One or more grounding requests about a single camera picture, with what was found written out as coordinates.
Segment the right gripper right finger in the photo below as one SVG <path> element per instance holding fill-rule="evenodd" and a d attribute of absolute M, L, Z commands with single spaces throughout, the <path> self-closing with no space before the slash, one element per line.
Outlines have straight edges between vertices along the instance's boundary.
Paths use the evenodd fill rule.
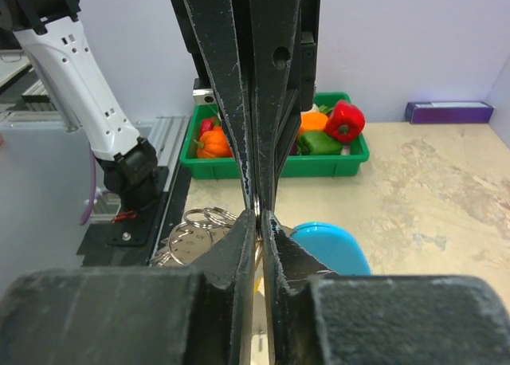
<path fill-rule="evenodd" d="M 272 364 L 506 364 L 509 315 L 478 277 L 334 274 L 304 257 L 275 214 L 261 214 Z"/>

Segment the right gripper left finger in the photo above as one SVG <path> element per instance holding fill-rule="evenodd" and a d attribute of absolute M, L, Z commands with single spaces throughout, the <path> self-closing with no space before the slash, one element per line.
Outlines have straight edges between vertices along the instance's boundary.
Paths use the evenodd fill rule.
<path fill-rule="evenodd" d="M 247 364 L 255 213 L 193 264 L 51 269 L 1 301 L 4 364 Z"/>

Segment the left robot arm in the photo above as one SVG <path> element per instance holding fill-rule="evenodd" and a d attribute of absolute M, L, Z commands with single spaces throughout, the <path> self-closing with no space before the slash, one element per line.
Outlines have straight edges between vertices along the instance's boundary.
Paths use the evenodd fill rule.
<path fill-rule="evenodd" d="M 198 75 L 211 87 L 245 205 L 274 209 L 277 180 L 298 119 L 285 97 L 298 92 L 302 0 L 171 0 Z M 155 149 L 132 126 L 84 34 L 80 0 L 1 0 L 1 27 L 29 58 L 51 99 L 81 126 L 106 187 L 129 210 L 155 201 Z"/>

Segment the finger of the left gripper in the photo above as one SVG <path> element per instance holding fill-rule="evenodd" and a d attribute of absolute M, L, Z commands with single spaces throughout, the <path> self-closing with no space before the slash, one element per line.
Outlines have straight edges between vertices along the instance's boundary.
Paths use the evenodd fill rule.
<path fill-rule="evenodd" d="M 277 131 L 287 91 L 300 0 L 249 0 L 253 40 L 253 132 L 262 210 L 276 201 Z"/>
<path fill-rule="evenodd" d="M 184 0 L 184 4 L 241 172 L 245 207 L 253 210 L 249 95 L 241 70 L 233 0 Z"/>

